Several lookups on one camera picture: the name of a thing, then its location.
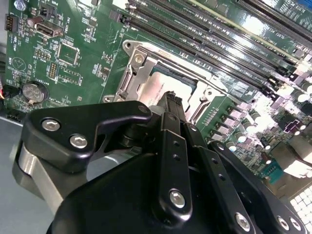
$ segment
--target black connector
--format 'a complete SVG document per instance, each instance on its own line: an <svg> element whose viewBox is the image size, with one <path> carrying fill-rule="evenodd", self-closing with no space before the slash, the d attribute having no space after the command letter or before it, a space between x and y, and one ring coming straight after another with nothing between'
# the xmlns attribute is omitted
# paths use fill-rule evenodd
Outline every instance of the black connector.
<svg viewBox="0 0 312 234"><path fill-rule="evenodd" d="M21 89L11 85L3 86L3 96L4 98L14 98L17 95L21 94Z"/></svg>
<svg viewBox="0 0 312 234"><path fill-rule="evenodd" d="M22 123L24 118L26 116L26 113L19 111L19 110L9 110L6 114L6 118L18 123Z"/></svg>
<svg viewBox="0 0 312 234"><path fill-rule="evenodd" d="M57 15L57 9L49 4L43 4L40 6L40 15L49 20Z"/></svg>
<svg viewBox="0 0 312 234"><path fill-rule="evenodd" d="M5 26L6 31L15 33L19 31L19 18L14 15L5 14Z"/></svg>

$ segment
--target mounting hole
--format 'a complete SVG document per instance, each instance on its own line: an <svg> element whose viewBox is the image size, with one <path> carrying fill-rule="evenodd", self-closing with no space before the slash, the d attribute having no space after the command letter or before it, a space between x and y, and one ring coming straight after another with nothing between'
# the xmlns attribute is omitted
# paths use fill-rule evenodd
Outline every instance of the mounting hole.
<svg viewBox="0 0 312 234"><path fill-rule="evenodd" d="M173 121L176 121L176 117L174 116L174 115L172 115L172 114L169 114L169 119L171 119L171 120L173 120Z"/></svg>
<svg viewBox="0 0 312 234"><path fill-rule="evenodd" d="M131 46L132 46L132 45L131 45L131 43L129 43L129 42L125 45L125 47L126 47L127 49L130 49Z"/></svg>
<svg viewBox="0 0 312 234"><path fill-rule="evenodd" d="M212 162L214 162L214 164L218 164L218 161L215 160L214 158L212 158L211 160L212 160Z"/></svg>
<svg viewBox="0 0 312 234"><path fill-rule="evenodd" d="M179 155L173 155L173 157L174 157L174 159L175 159L176 161L180 161L180 160L181 160L181 158L179 157Z"/></svg>
<svg viewBox="0 0 312 234"><path fill-rule="evenodd" d="M219 178L222 180L222 181L225 181L225 178L222 174L219 174Z"/></svg>
<svg viewBox="0 0 312 234"><path fill-rule="evenodd" d="M175 145L176 147L179 147L179 146L180 146L179 142L177 142L176 140L174 141L174 145Z"/></svg>

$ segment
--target screw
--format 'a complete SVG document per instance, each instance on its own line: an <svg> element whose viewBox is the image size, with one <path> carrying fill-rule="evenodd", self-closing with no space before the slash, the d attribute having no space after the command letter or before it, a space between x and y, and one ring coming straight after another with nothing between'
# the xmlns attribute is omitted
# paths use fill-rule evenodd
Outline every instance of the screw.
<svg viewBox="0 0 312 234"><path fill-rule="evenodd" d="M299 223L292 217L289 218L293 224L293 226L298 230L301 231L301 226L299 225Z"/></svg>
<svg viewBox="0 0 312 234"><path fill-rule="evenodd" d="M218 147L220 150L224 150L223 145L221 145L220 143L217 144L217 147Z"/></svg>
<svg viewBox="0 0 312 234"><path fill-rule="evenodd" d="M196 132L197 131L197 128L194 126L194 125L190 125L190 128L194 131L194 132Z"/></svg>
<svg viewBox="0 0 312 234"><path fill-rule="evenodd" d="M148 110L146 109L145 106L138 106L138 109L145 114L148 113Z"/></svg>
<svg viewBox="0 0 312 234"><path fill-rule="evenodd" d="M104 103L111 102L110 98L107 97L107 96L103 96L102 101L103 101Z"/></svg>
<svg viewBox="0 0 312 234"><path fill-rule="evenodd" d="M26 4L24 0L15 0L14 6L19 11L25 11L26 10Z"/></svg>
<svg viewBox="0 0 312 234"><path fill-rule="evenodd" d="M135 60L137 63L143 63L144 57L141 54L135 55Z"/></svg>
<svg viewBox="0 0 312 234"><path fill-rule="evenodd" d="M183 208L185 206L184 196L178 192L177 190L173 190L170 192L170 200L171 202L178 208Z"/></svg>
<svg viewBox="0 0 312 234"><path fill-rule="evenodd" d="M50 132L55 132L60 128L60 124L54 119L46 119L41 125L45 130Z"/></svg>
<svg viewBox="0 0 312 234"><path fill-rule="evenodd" d="M78 135L78 134L71 136L69 141L70 141L72 146L74 146L75 148L78 148L78 149L83 149L88 144L87 139L84 136Z"/></svg>
<svg viewBox="0 0 312 234"><path fill-rule="evenodd" d="M288 223L286 223L286 221L281 216L278 216L277 219L282 228L288 231L289 230Z"/></svg>
<svg viewBox="0 0 312 234"><path fill-rule="evenodd" d="M238 223L238 225L242 229L244 229L246 232L250 231L250 224L249 224L248 220L245 218L245 216L243 216L240 213L236 213L235 214L235 219L236 219L236 222Z"/></svg>

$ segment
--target connector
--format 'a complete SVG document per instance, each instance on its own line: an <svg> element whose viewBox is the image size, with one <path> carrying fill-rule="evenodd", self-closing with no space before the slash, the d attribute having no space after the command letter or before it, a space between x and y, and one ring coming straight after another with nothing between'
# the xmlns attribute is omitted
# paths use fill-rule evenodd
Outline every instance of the connector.
<svg viewBox="0 0 312 234"><path fill-rule="evenodd" d="M48 38L60 36L63 32L62 27L48 21L43 23L37 23L35 25L35 29L37 30L37 33L40 33Z"/></svg>
<svg viewBox="0 0 312 234"><path fill-rule="evenodd" d="M6 31L15 33L19 31L19 18L14 15L5 14L5 26Z"/></svg>
<svg viewBox="0 0 312 234"><path fill-rule="evenodd" d="M26 116L26 113L19 111L19 110L9 110L6 114L6 118L18 123L22 123L24 118Z"/></svg>
<svg viewBox="0 0 312 234"><path fill-rule="evenodd" d="M4 98L14 98L17 95L21 94L21 89L11 85L3 86L3 96Z"/></svg>
<svg viewBox="0 0 312 234"><path fill-rule="evenodd" d="M57 9L49 4L43 4L40 6L40 15L49 20L57 15Z"/></svg>

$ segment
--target capacitor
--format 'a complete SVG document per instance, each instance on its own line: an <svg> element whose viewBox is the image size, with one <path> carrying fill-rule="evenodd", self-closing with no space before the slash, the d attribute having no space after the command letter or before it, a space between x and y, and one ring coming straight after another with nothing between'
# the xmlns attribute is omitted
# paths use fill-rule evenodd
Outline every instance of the capacitor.
<svg viewBox="0 0 312 234"><path fill-rule="evenodd" d="M269 155L266 152L261 152L260 155L261 155L261 158L265 164L268 165L272 162L272 160L270 159Z"/></svg>
<svg viewBox="0 0 312 234"><path fill-rule="evenodd" d="M243 127L247 133L253 133L255 130L255 127L249 121L243 123Z"/></svg>
<svg viewBox="0 0 312 234"><path fill-rule="evenodd" d="M244 143L247 140L247 137L242 132L235 133L235 137L238 143Z"/></svg>
<svg viewBox="0 0 312 234"><path fill-rule="evenodd" d="M235 152L237 149L234 142L232 141L229 141L228 143L226 143L226 147L228 147L228 149L232 152Z"/></svg>
<svg viewBox="0 0 312 234"><path fill-rule="evenodd" d="M251 117L256 124L260 124L263 120L262 116L258 112L252 113Z"/></svg>
<svg viewBox="0 0 312 234"><path fill-rule="evenodd" d="M49 97L48 89L40 82L31 80L23 85L22 93L28 104L41 103Z"/></svg>
<svg viewBox="0 0 312 234"><path fill-rule="evenodd" d="M309 100L310 95L302 93L300 90L296 90L292 95L298 102L305 102Z"/></svg>
<svg viewBox="0 0 312 234"><path fill-rule="evenodd" d="M292 129L291 129L291 132L292 132L295 136L297 136L297 135L300 134L300 131L299 131L299 129L298 129L297 127L292 128Z"/></svg>
<svg viewBox="0 0 312 234"><path fill-rule="evenodd" d="M265 139L265 137L260 138L260 142L263 145L263 148L266 150L269 150L271 146L269 145L268 141Z"/></svg>
<svg viewBox="0 0 312 234"><path fill-rule="evenodd" d="M29 27L33 28L37 23L43 22L43 18L41 16L36 16L27 19L27 24Z"/></svg>
<svg viewBox="0 0 312 234"><path fill-rule="evenodd" d="M304 82L301 88L306 91L308 94L312 94L312 84L309 82Z"/></svg>

